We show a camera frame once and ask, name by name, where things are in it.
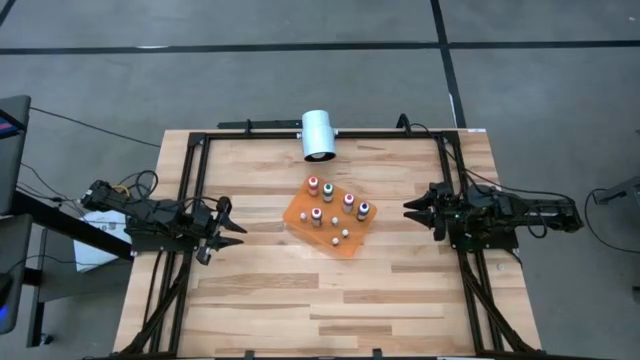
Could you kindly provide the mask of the white paper sheet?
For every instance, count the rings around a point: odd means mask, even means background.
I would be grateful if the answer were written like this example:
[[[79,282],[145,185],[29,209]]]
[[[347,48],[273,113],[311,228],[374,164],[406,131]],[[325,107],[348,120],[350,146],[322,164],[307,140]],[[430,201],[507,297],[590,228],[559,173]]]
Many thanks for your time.
[[[131,237],[125,233],[126,216],[117,211],[93,211],[81,217],[81,220],[118,239],[131,243]],[[76,271],[88,272],[104,264],[115,261],[117,257],[87,244],[73,240]]]

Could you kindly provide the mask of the grey stand foot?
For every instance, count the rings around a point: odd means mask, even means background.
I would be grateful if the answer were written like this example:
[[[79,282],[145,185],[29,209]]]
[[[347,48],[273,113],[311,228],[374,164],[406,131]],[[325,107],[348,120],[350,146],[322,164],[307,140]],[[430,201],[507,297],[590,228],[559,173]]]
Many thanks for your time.
[[[640,207],[640,175],[604,190],[597,190],[595,203],[598,205],[606,205],[614,199],[624,197],[633,199]]]

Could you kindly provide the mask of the grey monitor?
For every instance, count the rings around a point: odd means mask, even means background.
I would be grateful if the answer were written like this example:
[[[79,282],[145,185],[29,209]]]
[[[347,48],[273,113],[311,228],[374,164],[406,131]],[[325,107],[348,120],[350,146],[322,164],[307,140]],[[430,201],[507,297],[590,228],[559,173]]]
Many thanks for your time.
[[[29,124],[31,97],[0,98],[0,216],[8,214]]]

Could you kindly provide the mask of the black metal bar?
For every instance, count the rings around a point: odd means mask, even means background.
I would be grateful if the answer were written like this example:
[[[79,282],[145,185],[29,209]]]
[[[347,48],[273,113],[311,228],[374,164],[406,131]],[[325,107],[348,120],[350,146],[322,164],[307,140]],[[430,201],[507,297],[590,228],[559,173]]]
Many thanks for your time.
[[[299,129],[302,127],[301,120],[251,120],[235,122],[220,122],[218,129]]]

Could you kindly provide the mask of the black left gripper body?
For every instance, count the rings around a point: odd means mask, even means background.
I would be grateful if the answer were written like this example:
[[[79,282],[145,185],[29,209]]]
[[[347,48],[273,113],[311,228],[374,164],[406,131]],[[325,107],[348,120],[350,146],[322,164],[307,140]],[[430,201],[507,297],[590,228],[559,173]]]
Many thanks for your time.
[[[217,212],[228,211],[230,214],[231,201],[226,196],[222,196],[219,199],[196,197],[194,204],[196,208],[193,211],[193,224],[204,239],[203,247],[208,247],[208,239],[220,234],[221,226],[216,222]]]

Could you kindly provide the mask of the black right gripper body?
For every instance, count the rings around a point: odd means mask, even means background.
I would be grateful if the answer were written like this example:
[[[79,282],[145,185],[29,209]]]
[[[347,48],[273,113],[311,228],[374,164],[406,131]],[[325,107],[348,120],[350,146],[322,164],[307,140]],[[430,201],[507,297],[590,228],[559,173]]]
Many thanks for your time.
[[[447,221],[460,212],[460,199],[445,182],[430,183],[428,198],[429,225],[435,241],[443,241],[447,234]]]

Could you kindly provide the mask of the black aluminium table frame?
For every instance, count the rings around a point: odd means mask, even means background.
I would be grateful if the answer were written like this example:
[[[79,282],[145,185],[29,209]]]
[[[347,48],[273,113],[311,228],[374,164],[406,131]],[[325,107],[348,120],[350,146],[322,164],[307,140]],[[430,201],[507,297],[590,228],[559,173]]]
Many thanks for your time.
[[[483,308],[469,309],[456,252],[403,216],[403,204],[443,178],[421,129],[342,130],[337,155],[308,163],[294,130],[169,130],[156,171],[159,198],[228,196],[246,233],[208,266],[194,264],[152,347],[181,358],[488,357],[496,341]],[[303,240],[283,213],[310,175],[371,201],[371,230],[351,258]]]

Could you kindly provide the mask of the orange translucent plastic tray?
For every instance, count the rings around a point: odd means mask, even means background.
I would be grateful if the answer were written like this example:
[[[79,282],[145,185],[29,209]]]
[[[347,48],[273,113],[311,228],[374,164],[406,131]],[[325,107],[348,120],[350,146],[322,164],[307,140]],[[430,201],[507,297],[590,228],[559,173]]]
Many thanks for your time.
[[[319,180],[317,196],[311,196],[308,193],[307,182],[310,176],[315,176]],[[345,190],[333,182],[326,181],[316,175],[310,176],[303,181],[283,213],[283,221],[286,227],[291,229],[296,236],[316,245],[322,245],[331,250],[336,256],[353,257],[360,246],[364,244],[364,239],[371,230],[378,209],[371,201],[357,196],[355,193]],[[322,188],[325,183],[331,183],[334,187],[334,196],[330,203],[323,201]],[[343,197],[346,193],[351,193],[355,197],[353,211],[350,214],[343,212]],[[365,221],[358,221],[356,215],[358,206],[362,202],[367,202],[370,205],[370,211]],[[322,210],[322,225],[320,227],[314,227],[311,223],[310,212],[313,208]],[[307,215],[307,220],[304,222],[300,220],[302,212]],[[338,217],[339,223],[337,225],[332,224],[331,219],[333,217]],[[342,236],[343,229],[349,231],[348,237]],[[332,244],[334,237],[337,237],[340,241],[337,246]]]

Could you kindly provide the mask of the black stand frame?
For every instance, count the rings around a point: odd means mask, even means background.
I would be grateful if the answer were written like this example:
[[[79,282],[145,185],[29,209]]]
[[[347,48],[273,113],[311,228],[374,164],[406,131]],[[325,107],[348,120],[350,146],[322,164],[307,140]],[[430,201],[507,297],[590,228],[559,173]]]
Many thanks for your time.
[[[41,333],[45,304],[117,286],[124,277],[124,267],[133,261],[132,248],[129,243],[23,192],[14,193],[9,213],[30,215],[42,227],[37,267],[25,271],[25,276],[35,281],[27,344],[39,346],[49,341],[49,337]],[[85,273],[77,272],[73,240],[115,255],[117,259]]]

